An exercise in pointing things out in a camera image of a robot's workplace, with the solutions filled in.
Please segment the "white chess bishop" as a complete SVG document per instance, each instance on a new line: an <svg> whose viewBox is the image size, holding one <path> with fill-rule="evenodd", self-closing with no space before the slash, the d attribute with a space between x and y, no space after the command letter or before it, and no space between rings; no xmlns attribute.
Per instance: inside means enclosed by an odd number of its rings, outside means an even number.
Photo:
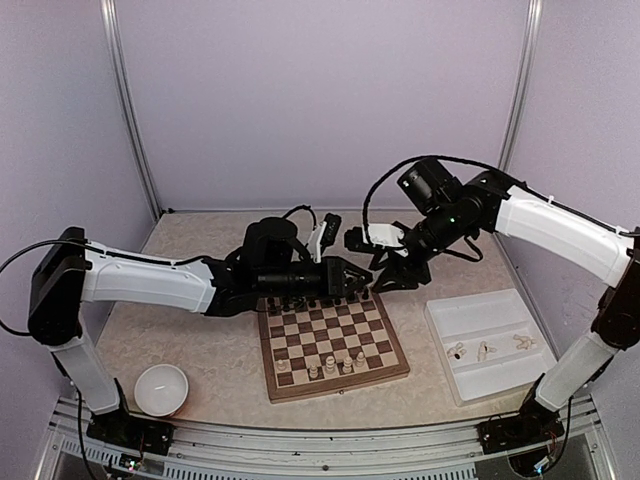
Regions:
<svg viewBox="0 0 640 480"><path fill-rule="evenodd" d="M362 351L360 351L357 354L356 358L355 358L354 365L357 368L363 368L365 363L366 363L366 357L365 357L364 353Z"/></svg>

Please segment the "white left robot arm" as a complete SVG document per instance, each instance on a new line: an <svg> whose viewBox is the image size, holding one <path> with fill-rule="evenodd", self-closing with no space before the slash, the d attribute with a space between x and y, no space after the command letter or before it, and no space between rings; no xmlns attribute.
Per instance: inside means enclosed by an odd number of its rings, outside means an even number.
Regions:
<svg viewBox="0 0 640 480"><path fill-rule="evenodd" d="M6 259L7 269L41 247L30 287L27 328L22 336L45 346L59 370L77 388L102 430L121 445L140 434L122 388L103 366L84 331L84 303L125 302L171 307L205 317L229 318L256 310L261 299L348 299L368 287L372 274L325 250L337 230L315 227L307 242L282 217L251 223L242 244L223 259L198 255L170 259L107 247L81 227L57 239L29 245Z"/></svg>

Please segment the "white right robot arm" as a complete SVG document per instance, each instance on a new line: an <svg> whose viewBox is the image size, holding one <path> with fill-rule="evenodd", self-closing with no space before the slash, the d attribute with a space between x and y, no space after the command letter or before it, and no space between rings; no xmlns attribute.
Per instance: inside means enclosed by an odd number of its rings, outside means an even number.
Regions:
<svg viewBox="0 0 640 480"><path fill-rule="evenodd" d="M596 220L544 196L508 173L479 161L454 158L480 172L462 183L445 168L449 157L425 155L392 167L398 186L423 218L412 228L373 227L366 194L363 239L387 255L375 284L378 292L414 289L430 280L429 261L459 239L482 231L524 240L600 279L606 290L588 332L531 387L511 433L523 444L535 442L550 416L597 379L620 352L639 342L639 232Z"/></svg>

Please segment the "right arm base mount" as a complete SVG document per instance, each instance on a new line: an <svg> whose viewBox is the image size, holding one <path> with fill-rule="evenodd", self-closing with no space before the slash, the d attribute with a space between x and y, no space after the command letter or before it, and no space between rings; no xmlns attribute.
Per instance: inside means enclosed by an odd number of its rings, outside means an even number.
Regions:
<svg viewBox="0 0 640 480"><path fill-rule="evenodd" d="M479 423L476 430L484 454L518 449L565 434L565 428L557 415L552 416L549 421L521 415L491 417Z"/></svg>

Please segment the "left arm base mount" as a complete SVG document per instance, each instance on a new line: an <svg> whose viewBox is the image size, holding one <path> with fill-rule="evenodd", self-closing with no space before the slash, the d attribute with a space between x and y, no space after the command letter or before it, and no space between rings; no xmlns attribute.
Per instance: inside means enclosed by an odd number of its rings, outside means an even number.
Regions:
<svg viewBox="0 0 640 480"><path fill-rule="evenodd" d="M167 422L138 417L93 418L87 428L89 438L142 453L166 456L175 428Z"/></svg>

